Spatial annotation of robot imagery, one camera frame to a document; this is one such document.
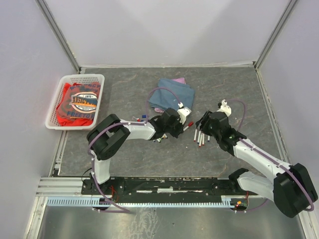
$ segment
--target black wire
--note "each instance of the black wire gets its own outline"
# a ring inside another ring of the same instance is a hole
[[[92,168],[89,168],[89,169],[87,169],[87,170],[85,170],[85,172],[82,174],[82,176],[81,176],[81,180],[82,180],[82,182],[83,182],[83,184],[84,185],[86,185],[86,183],[83,181],[83,176],[84,176],[84,174],[86,174],[88,171],[90,171],[90,170],[92,170]]]

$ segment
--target blue cloth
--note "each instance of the blue cloth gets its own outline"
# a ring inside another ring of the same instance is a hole
[[[195,90],[192,89],[187,84],[182,84],[170,79],[160,79],[158,87],[166,87],[173,91],[183,103],[185,107],[191,109],[194,102]],[[149,99],[150,106],[153,108],[160,108],[166,110],[168,108],[173,108],[178,110],[178,100],[169,91],[164,89],[159,89],[154,92],[152,97]]]

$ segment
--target white backdrop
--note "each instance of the white backdrop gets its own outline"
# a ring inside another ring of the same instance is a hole
[[[255,61],[289,0],[46,0],[80,66]]]
[[[0,237],[21,239],[61,135],[44,126],[48,107],[75,71],[34,0],[3,1],[0,32]]]
[[[319,193],[318,9],[317,0],[297,3],[261,73],[289,156],[306,166]]]

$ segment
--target metal beam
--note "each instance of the metal beam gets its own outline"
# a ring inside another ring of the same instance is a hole
[[[62,31],[60,30],[60,28],[58,27],[58,25],[56,24],[53,14],[51,13],[47,3],[45,2],[45,0],[35,0],[36,3],[38,4],[40,10],[42,11],[43,15],[45,16],[46,20],[48,21],[54,35],[56,36],[56,38],[58,39],[62,49],[64,50],[65,54],[67,55],[67,57],[69,58],[72,66],[74,67],[74,69],[76,70],[77,73],[80,73],[80,66],[77,63],[69,45],[67,44],[67,41],[65,40]]]
[[[287,22],[289,16],[291,15],[294,7],[296,6],[297,2],[298,2],[298,0],[291,0],[288,3],[285,11],[283,12],[283,14],[280,17],[275,29],[273,30],[272,34],[270,35],[270,37],[269,37],[264,49],[262,50],[259,58],[257,59],[257,61],[254,64],[256,69],[259,69],[260,66],[263,64],[263,62],[266,59],[269,51],[271,50],[272,46],[274,45],[277,37],[279,36],[280,32],[284,28],[284,25],[286,24],[286,22]]]

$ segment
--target red marker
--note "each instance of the red marker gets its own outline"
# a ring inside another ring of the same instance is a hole
[[[187,130],[189,127],[191,127],[192,125],[194,124],[194,122],[192,121],[192,122],[190,122],[189,124],[188,124],[188,126],[186,126],[183,130],[185,131],[185,130]]]

